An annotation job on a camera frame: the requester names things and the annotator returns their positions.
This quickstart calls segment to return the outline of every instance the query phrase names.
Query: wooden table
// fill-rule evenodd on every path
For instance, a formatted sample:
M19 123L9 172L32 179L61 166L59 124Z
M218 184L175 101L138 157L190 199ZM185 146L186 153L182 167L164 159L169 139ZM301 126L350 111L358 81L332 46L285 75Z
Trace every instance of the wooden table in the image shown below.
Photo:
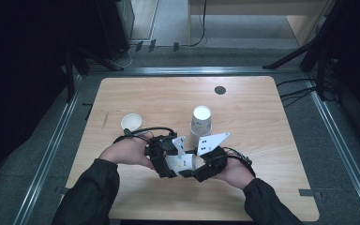
M300 46L314 34L320 18L335 0L208 0L206 15L286 15ZM188 0L188 44L191 15L203 15L204 0Z
M225 87L226 93L216 94L217 86ZM301 220L318 219L314 198L299 194L299 189L310 186L274 80L266 76L103 80L67 187L73 187L94 158L123 134L120 122L126 114L141 115L144 128L172 128L189 140L192 111L198 105L212 110L212 134L231 132L220 146L249 156L258 177L272 185ZM161 179L142 166L119 165L118 171L121 185L110 218L251 220L244 211L243 192L224 182Z

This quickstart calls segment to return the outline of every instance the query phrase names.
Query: person's right arm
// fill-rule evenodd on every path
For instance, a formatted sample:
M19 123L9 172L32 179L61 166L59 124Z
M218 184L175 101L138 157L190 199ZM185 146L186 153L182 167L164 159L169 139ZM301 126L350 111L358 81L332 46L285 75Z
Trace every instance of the person's right arm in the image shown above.
M278 198L274 189L237 159L228 158L226 169L214 178L240 188L245 194L245 211L260 225L303 224Z

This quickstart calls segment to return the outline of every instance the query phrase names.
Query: person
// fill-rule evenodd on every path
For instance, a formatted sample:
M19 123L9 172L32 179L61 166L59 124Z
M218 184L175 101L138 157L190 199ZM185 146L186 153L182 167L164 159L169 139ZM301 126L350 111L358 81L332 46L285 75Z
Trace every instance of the person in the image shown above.
M144 147L151 138L120 138L105 149L80 176L61 201L52 224L109 224L108 214L119 189L118 164L142 165L154 170ZM258 224L303 224L277 197L274 189L255 178L237 159L228 158L225 170L213 178L241 189L245 211Z

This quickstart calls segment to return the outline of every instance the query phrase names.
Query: black sleeve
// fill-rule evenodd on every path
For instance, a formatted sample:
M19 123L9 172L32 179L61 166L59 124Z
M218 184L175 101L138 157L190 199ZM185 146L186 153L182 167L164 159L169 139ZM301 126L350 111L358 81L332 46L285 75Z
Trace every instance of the black sleeve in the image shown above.
M278 198L274 189L261 179L245 188L245 211L260 225L303 224Z
M118 166L95 159L60 203L52 224L109 224L119 189Z

